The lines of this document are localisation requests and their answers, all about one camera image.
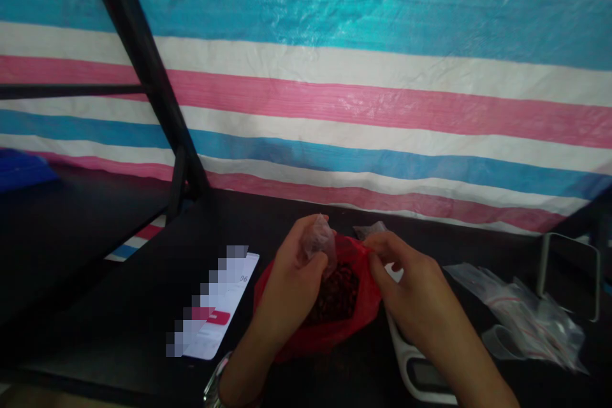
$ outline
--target dark red beans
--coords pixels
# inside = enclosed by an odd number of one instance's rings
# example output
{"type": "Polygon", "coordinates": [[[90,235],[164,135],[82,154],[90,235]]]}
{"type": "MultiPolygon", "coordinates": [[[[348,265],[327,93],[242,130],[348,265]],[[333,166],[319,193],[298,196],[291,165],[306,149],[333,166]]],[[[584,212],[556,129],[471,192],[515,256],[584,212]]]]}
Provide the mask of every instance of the dark red beans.
{"type": "Polygon", "coordinates": [[[349,263],[339,263],[321,282],[319,296],[302,326],[319,325],[350,319],[355,311],[359,278],[349,263]]]}

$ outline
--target black table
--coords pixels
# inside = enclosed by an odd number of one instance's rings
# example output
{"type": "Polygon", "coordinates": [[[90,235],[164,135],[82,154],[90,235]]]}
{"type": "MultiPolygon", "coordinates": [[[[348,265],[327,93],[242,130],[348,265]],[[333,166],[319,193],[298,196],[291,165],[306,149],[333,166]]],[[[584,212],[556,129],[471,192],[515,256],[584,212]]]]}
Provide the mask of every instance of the black table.
{"type": "Polygon", "coordinates": [[[60,180],[0,194],[0,325],[89,263],[104,258],[167,206],[170,184],[53,165],[60,180]]]}
{"type": "MultiPolygon", "coordinates": [[[[382,219],[442,265],[467,261],[507,281],[537,264],[537,244],[530,237],[231,191],[215,191],[214,198],[212,208],[195,203],[85,297],[24,338],[4,364],[4,376],[124,404],[200,406],[213,368],[249,324],[254,281],[293,221],[316,212],[328,214],[331,226],[347,235],[353,225],[382,219]],[[215,360],[167,358],[166,332],[191,305],[208,270],[217,268],[226,244],[249,245],[261,259],[215,360]]],[[[478,299],[451,285],[478,332],[495,323],[478,299]]],[[[550,405],[551,399],[555,405],[609,402],[610,392],[604,393],[612,356],[609,317],[581,323],[587,335],[581,359],[591,377],[539,361],[499,363],[522,406],[550,405]]],[[[382,307],[372,324],[330,355],[273,367],[264,406],[313,405],[422,405],[400,379],[382,307]]]]}

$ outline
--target striped fabric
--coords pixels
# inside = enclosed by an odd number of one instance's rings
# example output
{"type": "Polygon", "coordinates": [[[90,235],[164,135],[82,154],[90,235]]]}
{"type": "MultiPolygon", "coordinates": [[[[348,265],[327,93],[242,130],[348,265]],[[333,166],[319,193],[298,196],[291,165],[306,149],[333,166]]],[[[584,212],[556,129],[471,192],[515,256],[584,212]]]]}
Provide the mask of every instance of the striped fabric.
{"type": "Polygon", "coordinates": [[[131,237],[124,244],[118,247],[105,259],[110,261],[125,261],[139,248],[145,245],[153,236],[158,234],[166,226],[166,216],[160,215],[149,225],[141,229],[135,236],[131,237]]]}
{"type": "MultiPolygon", "coordinates": [[[[612,184],[612,0],[140,0],[215,187],[538,233],[612,184]]],[[[133,84],[100,0],[2,0],[2,82],[133,84]]],[[[171,179],[141,96],[0,146],[171,179]]]]}

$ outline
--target plastic bag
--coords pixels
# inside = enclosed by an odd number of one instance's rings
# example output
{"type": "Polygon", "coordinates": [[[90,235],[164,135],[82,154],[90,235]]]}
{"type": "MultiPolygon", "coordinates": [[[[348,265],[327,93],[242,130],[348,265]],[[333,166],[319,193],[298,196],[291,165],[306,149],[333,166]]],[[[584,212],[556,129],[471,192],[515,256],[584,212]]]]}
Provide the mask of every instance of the plastic bag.
{"type": "MultiPolygon", "coordinates": [[[[343,235],[335,236],[335,253],[338,258],[338,269],[330,279],[334,279],[336,273],[340,273],[340,276],[342,276],[342,271],[346,272],[346,268],[350,268],[350,271],[358,279],[353,310],[346,310],[347,317],[344,319],[319,324],[312,323],[313,311],[311,311],[302,326],[293,334],[276,356],[275,361],[277,363],[314,353],[329,353],[336,344],[344,341],[376,318],[381,302],[381,292],[370,274],[367,256],[369,252],[369,249],[355,239],[343,235]]],[[[268,265],[255,285],[254,311],[257,310],[261,295],[272,271],[272,266],[273,262],[268,265]]],[[[324,291],[323,284],[328,281],[329,279],[322,282],[322,292],[324,291]]],[[[322,293],[319,294],[313,310],[321,300],[326,300],[322,298],[322,293]]],[[[330,304],[337,303],[337,298],[329,298],[329,300],[331,300],[330,304]]]]}
{"type": "Polygon", "coordinates": [[[491,271],[477,269],[469,263],[444,269],[489,306],[522,353],[518,356],[514,350],[501,349],[500,343],[492,339],[495,333],[489,330],[483,334],[483,342],[493,355],[503,352],[505,358],[550,360],[569,370],[588,374],[578,360],[585,334],[549,295],[540,299],[517,278],[512,284],[506,284],[491,271]]]}
{"type": "Polygon", "coordinates": [[[372,226],[353,226],[353,229],[355,230],[355,234],[359,240],[366,240],[366,238],[371,234],[383,233],[387,231],[387,227],[381,221],[377,221],[372,226]]]}
{"type": "Polygon", "coordinates": [[[323,252],[327,255],[327,267],[323,271],[323,278],[327,279],[336,269],[338,261],[333,231],[321,214],[312,226],[304,232],[300,245],[302,247],[298,254],[298,264],[300,266],[307,265],[317,252],[323,252]]]}

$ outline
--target digital scale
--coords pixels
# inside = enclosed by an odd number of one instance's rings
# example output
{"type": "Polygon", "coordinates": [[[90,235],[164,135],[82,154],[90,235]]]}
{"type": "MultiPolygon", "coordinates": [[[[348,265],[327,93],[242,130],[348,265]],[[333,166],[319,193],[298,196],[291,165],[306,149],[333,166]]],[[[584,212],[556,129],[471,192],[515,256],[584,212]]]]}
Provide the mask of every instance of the digital scale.
{"type": "MultiPolygon", "coordinates": [[[[400,281],[404,270],[393,272],[391,265],[388,265],[386,269],[395,282],[400,281]]],[[[427,360],[421,351],[402,335],[389,311],[386,311],[386,314],[397,364],[408,392],[422,402],[456,405],[457,399],[451,388],[433,363],[427,360]]]]}

